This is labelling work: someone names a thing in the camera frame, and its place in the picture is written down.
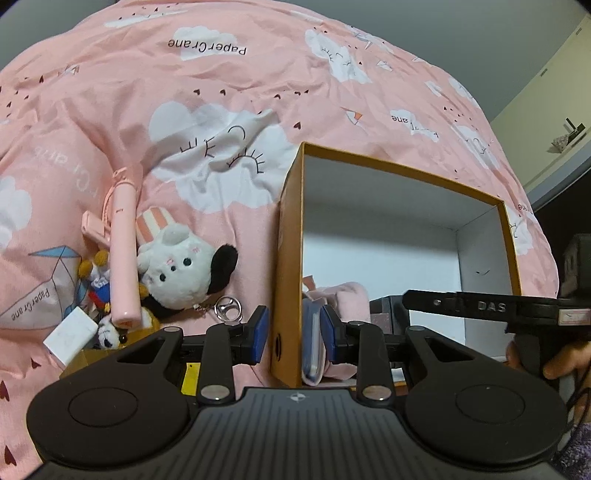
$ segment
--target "yellow label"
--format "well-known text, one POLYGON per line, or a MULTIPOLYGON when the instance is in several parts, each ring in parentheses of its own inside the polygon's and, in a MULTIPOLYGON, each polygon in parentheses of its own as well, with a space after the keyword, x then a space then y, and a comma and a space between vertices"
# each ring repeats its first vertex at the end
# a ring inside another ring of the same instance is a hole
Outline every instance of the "yellow label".
POLYGON ((197 395, 197 379, 199 378, 199 368, 201 364, 187 364, 187 372, 183 380, 181 393, 183 395, 197 395))

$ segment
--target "pink selfie stick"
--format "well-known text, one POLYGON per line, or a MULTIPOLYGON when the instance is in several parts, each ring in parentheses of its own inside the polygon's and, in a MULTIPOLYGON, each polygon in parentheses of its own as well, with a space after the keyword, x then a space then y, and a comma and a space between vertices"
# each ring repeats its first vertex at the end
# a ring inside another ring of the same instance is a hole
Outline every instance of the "pink selfie stick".
POLYGON ((136 188, 122 172, 113 190, 111 213, 111 321, 119 328, 141 324, 135 240, 136 188))
POLYGON ((137 189, 127 173, 122 168, 113 174, 114 185, 105 199, 102 219, 92 212, 82 216, 84 236, 109 250, 111 321, 124 329, 139 326, 142 319, 135 240, 137 189))

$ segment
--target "metal ring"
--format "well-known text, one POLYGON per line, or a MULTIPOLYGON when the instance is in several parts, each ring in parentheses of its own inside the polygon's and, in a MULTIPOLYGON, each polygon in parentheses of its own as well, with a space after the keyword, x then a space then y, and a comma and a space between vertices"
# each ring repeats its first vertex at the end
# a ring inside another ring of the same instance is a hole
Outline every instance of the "metal ring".
POLYGON ((213 306, 213 312, 219 320, 227 325, 238 325, 242 320, 242 305, 238 299, 231 297, 230 295, 219 297, 213 306), (229 318, 227 314, 229 310, 237 310, 238 315, 233 319, 229 318))

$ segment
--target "cloud print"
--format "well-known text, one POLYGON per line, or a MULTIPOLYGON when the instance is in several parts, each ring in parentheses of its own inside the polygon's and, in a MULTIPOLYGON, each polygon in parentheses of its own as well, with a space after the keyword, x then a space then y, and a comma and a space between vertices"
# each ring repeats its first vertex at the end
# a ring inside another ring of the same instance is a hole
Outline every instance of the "cloud print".
POLYGON ((359 83, 371 83, 365 72, 357 66, 347 47, 337 45, 326 35, 314 30, 306 30, 306 43, 314 55, 329 61, 330 74, 339 82, 354 80, 359 83))
POLYGON ((193 112, 177 102, 159 106, 149 125, 159 162, 156 178, 204 213, 233 202, 257 208, 276 201, 298 147, 276 114, 231 112, 216 104, 193 112))
POLYGON ((461 97, 467 98, 470 100, 475 106, 480 108, 476 99, 472 96, 470 92, 464 87, 460 82, 458 82, 454 77, 449 77, 449 84, 453 87, 453 89, 457 92, 457 94, 461 97))
POLYGON ((128 25, 133 25, 135 23, 145 22, 146 20, 152 20, 154 18, 166 17, 168 15, 183 14, 185 12, 186 12, 186 10, 176 10, 174 12, 162 12, 162 13, 151 14, 151 15, 134 15, 133 17, 121 18, 120 20, 114 20, 112 22, 107 22, 105 24, 105 26, 109 27, 109 28, 123 28, 123 27, 127 27, 128 25))
POLYGON ((238 44, 231 33, 198 27, 181 27, 175 33, 170 47, 178 47, 181 60, 193 60, 210 55, 246 55, 246 47, 238 44))
POLYGON ((6 250, 14 232, 28 225, 32 212, 29 193, 16 189, 14 177, 0 177, 0 252, 6 250))
POLYGON ((499 161, 492 154, 488 144, 480 137, 478 132, 464 125, 454 125, 452 126, 452 130, 463 140, 462 143, 464 146, 474 155, 482 167, 487 170, 499 168, 499 161))
POLYGON ((411 135, 421 134, 427 138, 430 138, 435 143, 439 142, 439 135, 437 135, 437 132, 423 127, 421 122, 417 120, 417 117, 414 115, 414 113, 409 112, 408 110, 390 110, 390 115, 392 116, 392 120, 395 122, 400 122, 406 128, 408 128, 411 135))
POLYGON ((513 243, 515 244, 515 253, 517 255, 525 255, 534 247, 534 240, 527 228, 527 220, 510 206, 505 205, 505 208, 509 217, 509 226, 511 227, 513 243))

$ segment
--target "human hand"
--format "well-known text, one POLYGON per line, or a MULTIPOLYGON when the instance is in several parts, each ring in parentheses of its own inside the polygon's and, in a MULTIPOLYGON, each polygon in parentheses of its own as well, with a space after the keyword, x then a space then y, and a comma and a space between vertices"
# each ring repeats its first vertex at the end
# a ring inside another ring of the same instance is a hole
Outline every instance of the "human hand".
MULTIPOLYGON (((513 342, 507 347, 507 364, 511 368, 522 370, 523 367, 519 361, 519 353, 513 342)), ((580 382, 582 376, 586 373, 587 367, 591 362, 591 342, 575 342, 566 345, 562 350, 547 364, 544 365, 543 373, 548 380, 570 375, 573 372, 577 374, 577 381, 580 382)), ((591 373, 587 374, 581 390, 591 387, 591 373)), ((574 407, 574 418, 579 421, 585 409, 587 396, 583 395, 574 407)), ((591 422, 591 410, 587 412, 585 422, 591 422)))

